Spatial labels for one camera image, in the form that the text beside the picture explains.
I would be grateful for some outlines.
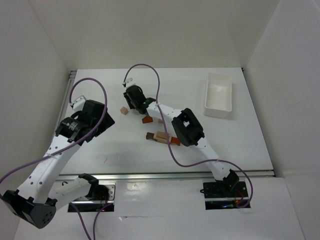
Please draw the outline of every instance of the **wooden block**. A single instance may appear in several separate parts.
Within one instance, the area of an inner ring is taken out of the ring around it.
[[[128,110],[128,108],[126,108],[125,106],[123,106],[123,107],[120,109],[120,112],[121,112],[123,115],[126,115],[126,114],[129,112],[129,110]]]
[[[171,144],[177,144],[178,146],[180,146],[180,144],[181,144],[181,142],[179,141],[179,139],[176,138],[176,137],[174,137],[174,136],[171,138],[170,143],[171,143]]]
[[[146,135],[145,135],[145,139],[147,139],[147,140],[149,140],[149,139],[151,139],[151,140],[155,140],[154,139],[154,133],[152,133],[152,132],[147,132],[146,133]]]
[[[152,123],[154,120],[152,117],[150,116],[145,116],[144,118],[142,118],[142,123],[143,124],[148,124],[148,123]]]
[[[166,138],[166,133],[158,131],[157,133],[154,134],[153,138],[161,144],[167,144],[167,138]]]
[[[155,134],[154,134],[154,139],[167,139],[166,137],[166,133],[165,132],[162,132],[162,131],[157,131]]]

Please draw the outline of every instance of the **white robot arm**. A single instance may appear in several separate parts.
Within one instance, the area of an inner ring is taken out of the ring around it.
[[[156,104],[155,99],[145,97],[142,89],[134,83],[132,78],[128,78],[123,85],[126,88],[123,95],[130,109],[136,109],[140,114],[161,119],[159,105],[165,121],[172,123],[177,138],[184,146],[191,147],[201,155],[203,160],[219,159],[208,143],[201,124],[189,108],[180,110],[161,103]],[[224,185],[228,192],[231,192],[238,183],[239,177],[229,165],[221,161],[205,164],[211,170],[215,180]]]
[[[108,196],[108,189],[99,185],[96,178],[85,173],[68,184],[52,188],[64,166],[84,141],[58,154],[53,153],[70,146],[89,133],[101,118],[104,107],[104,104],[86,100],[84,96],[74,101],[72,109],[75,113],[61,121],[44,155],[49,158],[40,162],[17,190],[7,190],[3,195],[2,200],[15,215],[41,229],[48,225],[58,209],[79,197],[95,199],[101,192]],[[101,124],[85,141],[90,142],[114,123],[106,112]]]
[[[180,109],[175,109],[163,105],[161,103],[159,103],[159,105],[161,107],[163,116],[167,122],[172,122],[174,118],[177,118],[182,113],[182,110]],[[161,119],[161,115],[155,101],[150,103],[146,110],[150,117]],[[215,150],[210,146],[205,136],[201,137],[198,140],[197,145],[190,145],[189,147],[193,149],[196,153],[198,153],[203,158],[203,160],[219,159],[219,156],[217,155]],[[216,180],[222,181],[223,178],[227,177],[230,173],[230,167],[228,166],[228,164],[224,162],[215,161],[206,162],[205,164],[208,166]]]

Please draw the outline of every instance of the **white table surface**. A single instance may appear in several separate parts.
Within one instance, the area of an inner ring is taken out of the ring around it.
[[[273,170],[256,112],[241,68],[159,68],[159,102],[176,109],[190,108],[202,127],[211,146],[221,159],[232,161],[244,170]],[[142,124],[143,115],[130,110],[127,115],[120,108],[128,107],[123,92],[127,69],[78,70],[75,82],[90,77],[99,80],[106,89],[108,113],[115,124],[99,137],[83,144],[70,159],[61,174],[124,174],[209,172],[205,165],[182,168],[172,160],[165,144],[146,140],[146,133],[163,131],[155,120]],[[208,73],[232,77],[232,112],[225,119],[203,115]],[[146,97],[155,98],[157,78],[151,69],[133,69],[132,77]],[[84,95],[87,99],[103,102],[100,87],[91,81],[80,83],[72,99]],[[72,114],[68,106],[66,117]],[[172,126],[169,133],[175,136]],[[184,164],[201,157],[185,146],[172,146],[176,158]]]
[[[114,212],[99,215],[96,239],[303,240],[284,179],[251,180],[250,209],[219,210],[205,210],[202,180],[118,182]],[[41,230],[20,220],[15,240],[87,240],[78,215],[67,209]],[[92,236],[96,213],[82,216]]]

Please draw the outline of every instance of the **wire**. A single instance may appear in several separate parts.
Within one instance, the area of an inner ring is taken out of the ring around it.
[[[86,234],[86,236],[88,237],[89,240],[92,240],[92,238],[90,237],[88,231],[87,231],[87,228],[86,228],[86,225],[84,223],[84,219],[82,218],[81,216],[81,213],[79,211],[79,209],[76,207],[76,205],[74,205],[72,202],[70,202],[70,205],[74,208],[74,210],[76,211],[76,213],[79,215],[79,218],[80,218],[80,222],[82,224],[82,227],[83,227],[83,230]]]
[[[109,203],[109,204],[106,204],[103,208],[101,208],[98,212],[97,212],[97,214],[95,215],[95,218],[94,218],[94,221],[93,221],[93,240],[96,240],[96,222],[97,222],[97,219],[98,219],[98,216],[99,216],[99,214],[106,208],[106,207],[108,207],[108,206],[110,206],[111,205],[111,203]]]
[[[60,154],[60,153],[62,153],[62,152],[64,152],[64,151],[72,148],[73,146],[75,146],[75,145],[83,142],[84,140],[86,140],[86,138],[87,138],[88,136],[90,136],[90,135],[99,127],[99,125],[101,124],[101,122],[102,122],[103,119],[105,118],[105,115],[106,115],[106,112],[107,112],[107,103],[108,103],[107,93],[106,93],[106,90],[105,90],[104,86],[103,86],[98,80],[96,80],[96,79],[94,79],[94,78],[91,78],[91,77],[82,78],[82,79],[79,80],[76,84],[74,84],[73,87],[72,87],[72,89],[71,89],[70,95],[69,95],[69,103],[71,104],[72,93],[73,93],[75,87],[76,87],[79,83],[81,83],[81,82],[83,82],[83,81],[86,81],[86,80],[90,80],[90,81],[96,82],[97,84],[99,84],[99,86],[101,87],[101,89],[102,89],[102,91],[103,91],[103,95],[104,95],[104,108],[103,108],[102,115],[101,115],[98,123],[97,123],[86,135],[84,135],[84,136],[83,136],[82,138],[80,138],[78,141],[75,141],[74,143],[70,144],[69,146],[67,146],[67,147],[65,147],[65,148],[62,148],[62,149],[60,149],[60,150],[58,150],[58,151],[55,151],[54,153],[51,154],[51,155],[53,155],[53,156],[54,156],[54,155],[57,155],[57,154]],[[13,174],[13,173],[15,173],[15,172],[17,172],[17,171],[19,171],[19,170],[21,170],[21,169],[24,169],[24,168],[26,168],[26,167],[29,167],[29,166],[31,166],[31,165],[33,165],[33,164],[40,163],[40,162],[42,162],[42,161],[44,161],[44,160],[47,160],[47,159],[49,159],[49,158],[51,158],[51,156],[47,155],[47,156],[44,156],[44,157],[42,157],[42,158],[39,158],[38,160],[34,160],[34,161],[29,162],[29,163],[26,163],[26,164],[23,164],[23,165],[21,165],[21,166],[18,166],[17,168],[9,171],[9,172],[6,173],[2,178],[0,178],[0,184],[1,184],[7,177],[9,177],[11,174]]]
[[[219,196],[218,194],[214,194],[214,193],[211,193],[211,192],[207,192],[207,191],[205,191],[204,189],[201,189],[201,190],[200,190],[200,193],[202,193],[202,194],[208,194],[208,195],[215,196],[215,197]]]
[[[132,67],[129,68],[129,70],[128,70],[128,71],[126,72],[126,74],[125,74],[125,77],[124,77],[123,82],[126,81],[127,76],[128,76],[128,74],[129,74],[129,72],[131,71],[131,69],[133,69],[133,68],[135,68],[135,67],[137,67],[137,66],[145,66],[145,67],[148,67],[148,68],[152,69],[152,70],[154,71],[154,73],[156,74],[156,77],[157,77],[157,80],[158,80],[158,87],[157,87],[156,95],[155,95],[155,103],[157,104],[157,107],[158,107],[159,112],[160,112],[160,115],[161,115],[161,119],[162,119],[162,121],[163,121],[163,127],[164,127],[165,136],[166,136],[166,142],[167,142],[167,145],[168,145],[168,148],[169,148],[169,152],[170,152],[171,157],[172,157],[172,159],[174,160],[174,162],[175,162],[178,166],[180,166],[180,167],[182,167],[182,168],[190,168],[190,167],[193,167],[193,166],[197,166],[197,165],[199,165],[199,164],[204,164],[204,163],[208,163],[208,162],[217,162],[217,161],[223,162],[223,163],[227,163],[227,164],[230,164],[230,165],[236,167],[236,168],[239,169],[240,172],[242,172],[242,173],[244,174],[244,176],[248,179],[248,182],[249,182],[250,187],[251,187],[251,194],[250,194],[250,197],[249,197],[248,201],[246,202],[246,204],[244,204],[244,205],[239,205],[239,203],[237,203],[237,204],[236,204],[236,207],[239,208],[239,209],[242,209],[242,208],[245,208],[246,206],[248,206],[248,205],[250,204],[250,202],[251,202],[251,199],[252,199],[253,195],[254,195],[254,187],[253,187],[253,185],[252,185],[252,182],[251,182],[249,176],[248,176],[248,175],[246,174],[246,172],[245,172],[244,170],[242,170],[238,165],[234,164],[234,163],[231,162],[231,161],[221,160],[221,159],[219,159],[219,160],[218,160],[218,159],[202,160],[202,161],[199,161],[199,162],[196,162],[196,163],[193,163],[193,164],[189,164],[189,165],[184,165],[184,164],[181,164],[181,163],[179,163],[179,162],[177,161],[177,159],[175,158],[174,153],[173,153],[173,151],[172,151],[172,149],[171,149],[171,145],[170,145],[170,141],[169,141],[169,134],[168,134],[168,130],[167,130],[166,121],[165,121],[164,114],[162,113],[161,107],[160,107],[159,102],[158,102],[158,96],[159,96],[159,90],[160,90],[160,77],[159,77],[158,72],[157,72],[152,66],[150,66],[150,65],[148,65],[148,64],[138,63],[138,64],[135,64],[135,65],[133,65]]]

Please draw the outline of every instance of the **white plastic tray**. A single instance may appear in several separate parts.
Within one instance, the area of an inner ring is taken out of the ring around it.
[[[206,85],[204,115],[225,118],[232,111],[232,78],[209,73]]]

